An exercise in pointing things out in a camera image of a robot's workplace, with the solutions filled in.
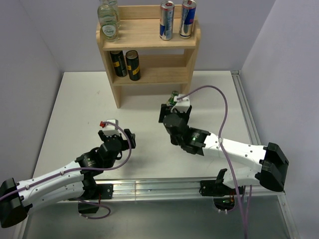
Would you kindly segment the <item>green glass bottle front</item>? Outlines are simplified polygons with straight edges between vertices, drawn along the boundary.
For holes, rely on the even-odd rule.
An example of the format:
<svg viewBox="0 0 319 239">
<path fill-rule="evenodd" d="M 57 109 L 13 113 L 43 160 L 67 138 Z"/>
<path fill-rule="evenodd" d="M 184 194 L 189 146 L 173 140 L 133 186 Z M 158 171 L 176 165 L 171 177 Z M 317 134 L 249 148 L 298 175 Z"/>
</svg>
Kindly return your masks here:
<svg viewBox="0 0 319 239">
<path fill-rule="evenodd" d="M 178 91 L 172 91 L 170 98 L 167 100 L 166 105 L 169 107 L 172 107 L 176 104 L 176 102 L 174 101 L 175 96 L 179 96 L 179 92 Z"/>
</svg>

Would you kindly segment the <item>black yellow can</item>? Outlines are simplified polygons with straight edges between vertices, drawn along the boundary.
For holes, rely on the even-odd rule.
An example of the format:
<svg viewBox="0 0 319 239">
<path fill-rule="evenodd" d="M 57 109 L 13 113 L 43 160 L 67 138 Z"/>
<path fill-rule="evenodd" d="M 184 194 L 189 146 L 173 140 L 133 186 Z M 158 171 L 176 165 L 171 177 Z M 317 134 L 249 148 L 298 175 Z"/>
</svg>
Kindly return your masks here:
<svg viewBox="0 0 319 239">
<path fill-rule="evenodd" d="M 132 81 L 138 81 L 141 78 L 139 55 L 136 50 L 126 52 L 126 63 L 129 78 Z"/>
<path fill-rule="evenodd" d="M 110 56 L 116 75 L 118 77 L 125 77 L 127 75 L 127 68 L 124 60 L 123 51 L 110 51 Z"/>
</svg>

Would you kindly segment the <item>silver blue energy drink can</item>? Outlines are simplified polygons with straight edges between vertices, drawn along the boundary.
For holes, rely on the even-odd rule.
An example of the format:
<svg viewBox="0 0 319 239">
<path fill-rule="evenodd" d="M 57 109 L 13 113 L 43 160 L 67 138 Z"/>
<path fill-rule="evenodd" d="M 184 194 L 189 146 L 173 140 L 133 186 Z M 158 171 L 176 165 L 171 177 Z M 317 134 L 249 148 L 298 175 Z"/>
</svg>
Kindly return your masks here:
<svg viewBox="0 0 319 239">
<path fill-rule="evenodd" d="M 184 39 L 191 37 L 193 23 L 195 19 L 196 2 L 184 0 L 181 6 L 181 18 L 179 26 L 179 36 Z"/>
</svg>

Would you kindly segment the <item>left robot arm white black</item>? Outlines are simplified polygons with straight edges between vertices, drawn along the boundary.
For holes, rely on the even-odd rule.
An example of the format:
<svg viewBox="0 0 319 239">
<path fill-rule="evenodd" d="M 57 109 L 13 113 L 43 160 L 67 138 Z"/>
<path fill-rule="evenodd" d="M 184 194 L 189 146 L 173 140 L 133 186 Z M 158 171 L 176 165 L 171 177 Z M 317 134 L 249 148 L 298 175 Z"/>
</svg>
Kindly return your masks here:
<svg viewBox="0 0 319 239">
<path fill-rule="evenodd" d="M 0 185 L 0 226 L 9 228 L 31 213 L 64 200 L 90 200 L 97 193 L 95 176 L 114 170 L 123 151 L 136 148 L 136 136 L 129 129 L 111 134 L 98 132 L 102 144 L 76 160 L 39 177 L 16 182 L 13 178 Z"/>
</svg>

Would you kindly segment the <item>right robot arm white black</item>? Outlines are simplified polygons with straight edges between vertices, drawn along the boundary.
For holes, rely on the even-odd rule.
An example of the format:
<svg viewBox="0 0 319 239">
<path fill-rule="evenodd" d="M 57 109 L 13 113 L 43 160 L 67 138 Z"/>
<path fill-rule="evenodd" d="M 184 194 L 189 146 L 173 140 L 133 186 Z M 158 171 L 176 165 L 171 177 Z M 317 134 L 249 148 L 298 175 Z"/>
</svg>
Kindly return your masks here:
<svg viewBox="0 0 319 239">
<path fill-rule="evenodd" d="M 159 122 L 170 135 L 173 145 L 187 153 L 229 159 L 243 165 L 237 170 L 221 169 L 216 190 L 227 194 L 236 186 L 260 185 L 274 192 L 282 192 L 286 181 L 289 161 L 275 143 L 268 145 L 245 144 L 188 126 L 191 108 L 181 112 L 173 106 L 162 104 Z"/>
</svg>

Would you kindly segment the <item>wooden two-tier shelf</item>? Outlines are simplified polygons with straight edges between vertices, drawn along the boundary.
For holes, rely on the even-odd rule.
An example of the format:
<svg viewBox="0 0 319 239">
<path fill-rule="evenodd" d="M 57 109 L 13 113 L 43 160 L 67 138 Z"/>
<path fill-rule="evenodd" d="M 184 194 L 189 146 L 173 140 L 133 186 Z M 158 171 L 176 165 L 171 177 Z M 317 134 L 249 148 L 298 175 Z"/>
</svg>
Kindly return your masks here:
<svg viewBox="0 0 319 239">
<path fill-rule="evenodd" d="M 191 37 L 179 36 L 181 5 L 175 6 L 173 38 L 160 39 L 159 5 L 123 5 L 120 37 L 115 42 L 106 40 L 101 26 L 96 28 L 96 41 L 104 68 L 110 83 L 117 108 L 121 107 L 123 86 L 130 85 L 180 85 L 180 92 L 190 90 L 199 44 L 201 29 L 198 20 L 194 21 Z M 132 81 L 129 77 L 115 74 L 110 52 L 117 50 L 136 50 L 139 55 L 141 79 Z"/>
</svg>

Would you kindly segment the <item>clear glass bottle front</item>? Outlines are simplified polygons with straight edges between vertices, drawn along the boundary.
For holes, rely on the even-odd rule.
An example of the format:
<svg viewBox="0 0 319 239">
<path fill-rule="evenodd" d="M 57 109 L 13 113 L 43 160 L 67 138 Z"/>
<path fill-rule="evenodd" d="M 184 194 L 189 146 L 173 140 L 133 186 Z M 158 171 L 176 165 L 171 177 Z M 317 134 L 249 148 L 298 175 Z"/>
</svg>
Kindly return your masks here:
<svg viewBox="0 0 319 239">
<path fill-rule="evenodd" d="M 101 0 L 97 9 L 100 28 L 109 42 L 117 41 L 119 38 L 118 15 L 107 0 Z"/>
</svg>

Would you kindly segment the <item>clear glass bottle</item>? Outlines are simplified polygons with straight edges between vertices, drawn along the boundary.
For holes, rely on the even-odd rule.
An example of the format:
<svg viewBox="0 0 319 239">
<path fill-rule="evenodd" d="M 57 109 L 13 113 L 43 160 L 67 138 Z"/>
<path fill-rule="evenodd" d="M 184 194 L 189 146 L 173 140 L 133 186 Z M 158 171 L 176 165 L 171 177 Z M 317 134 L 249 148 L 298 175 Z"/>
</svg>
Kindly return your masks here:
<svg viewBox="0 0 319 239">
<path fill-rule="evenodd" d="M 118 15 L 107 0 L 101 0 L 97 9 L 100 28 L 109 42 L 117 41 L 119 38 Z"/>
<path fill-rule="evenodd" d="M 120 13 L 119 13 L 119 7 L 118 7 L 118 1 L 117 0 L 107 0 L 108 4 L 114 9 L 117 16 L 117 26 L 120 27 Z"/>
</svg>

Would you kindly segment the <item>clear glass bottle rear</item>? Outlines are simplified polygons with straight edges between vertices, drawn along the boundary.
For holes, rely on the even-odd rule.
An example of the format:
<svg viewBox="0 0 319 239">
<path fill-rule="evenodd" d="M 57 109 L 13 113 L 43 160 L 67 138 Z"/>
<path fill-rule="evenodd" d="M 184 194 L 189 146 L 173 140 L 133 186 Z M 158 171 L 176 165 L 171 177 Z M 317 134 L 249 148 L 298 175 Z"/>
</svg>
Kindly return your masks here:
<svg viewBox="0 0 319 239">
<path fill-rule="evenodd" d="M 120 27 L 120 13 L 119 13 L 119 7 L 118 7 L 118 1 L 117 0 L 107 0 L 108 4 L 114 9 L 117 16 L 117 26 Z"/>
</svg>

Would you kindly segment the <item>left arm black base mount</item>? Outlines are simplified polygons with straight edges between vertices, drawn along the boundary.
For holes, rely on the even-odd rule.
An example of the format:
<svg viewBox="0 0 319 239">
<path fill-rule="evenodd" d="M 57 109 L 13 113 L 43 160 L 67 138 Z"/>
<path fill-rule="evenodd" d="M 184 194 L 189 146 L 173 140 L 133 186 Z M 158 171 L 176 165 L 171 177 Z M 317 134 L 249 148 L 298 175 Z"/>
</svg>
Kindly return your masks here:
<svg viewBox="0 0 319 239">
<path fill-rule="evenodd" d="M 110 200 L 113 196 L 113 184 L 98 184 L 91 200 L 96 200 L 100 203 L 102 200 Z M 96 214 L 99 210 L 98 206 L 92 206 L 88 204 L 78 203 L 78 212 L 80 214 Z"/>
</svg>

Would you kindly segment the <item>aluminium rail frame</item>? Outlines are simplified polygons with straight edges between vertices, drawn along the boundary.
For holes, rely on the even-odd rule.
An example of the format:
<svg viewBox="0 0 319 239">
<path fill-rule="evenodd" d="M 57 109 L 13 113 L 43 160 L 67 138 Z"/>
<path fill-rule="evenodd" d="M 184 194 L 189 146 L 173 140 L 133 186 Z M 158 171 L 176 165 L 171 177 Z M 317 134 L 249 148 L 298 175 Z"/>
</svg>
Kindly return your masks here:
<svg viewBox="0 0 319 239">
<path fill-rule="evenodd" d="M 250 126 L 247 126 L 247 109 L 238 80 L 229 71 L 197 71 L 193 86 L 216 84 L 227 96 L 231 107 L 226 123 L 227 137 L 248 143 L 257 143 Z M 99 122 L 108 118 L 119 120 L 120 126 L 129 128 L 137 135 L 137 148 L 132 151 L 129 161 L 120 169 L 105 171 L 95 177 L 97 184 L 113 184 L 111 202 L 138 202 L 159 200 L 203 200 L 199 193 L 201 180 L 213 180 L 220 168 L 226 168 L 223 159 L 204 158 L 186 153 L 170 143 L 164 126 L 158 123 L 160 104 L 165 103 L 171 91 L 181 91 L 178 83 L 135 82 L 124 85 L 124 102 L 121 108 L 115 106 L 113 94 L 105 72 L 66 72 L 63 75 L 52 115 L 40 150 L 34 175 L 39 176 L 69 163 L 75 156 L 100 145 L 97 132 Z M 198 128 L 218 131 L 222 121 L 223 99 L 215 90 L 202 90 L 213 107 L 205 111 L 201 104 L 203 96 L 193 96 L 192 125 Z M 295 224 L 287 209 L 284 193 L 275 193 L 261 186 L 254 186 L 254 197 L 270 197 L 271 206 L 265 209 L 270 226 L 265 238 L 299 238 L 292 232 Z"/>
</svg>

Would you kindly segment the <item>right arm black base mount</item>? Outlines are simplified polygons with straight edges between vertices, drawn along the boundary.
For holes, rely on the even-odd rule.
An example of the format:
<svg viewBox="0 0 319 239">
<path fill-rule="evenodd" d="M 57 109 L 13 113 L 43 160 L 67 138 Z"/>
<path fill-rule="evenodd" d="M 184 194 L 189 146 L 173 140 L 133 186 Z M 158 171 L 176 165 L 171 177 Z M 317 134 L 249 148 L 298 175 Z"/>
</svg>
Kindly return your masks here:
<svg viewBox="0 0 319 239">
<path fill-rule="evenodd" d="M 214 180 L 201 180 L 199 193 L 204 197 L 212 197 L 214 209 L 218 212 L 232 212 L 238 206 L 236 204 L 236 190 L 223 184 L 227 169 L 221 169 Z"/>
</svg>

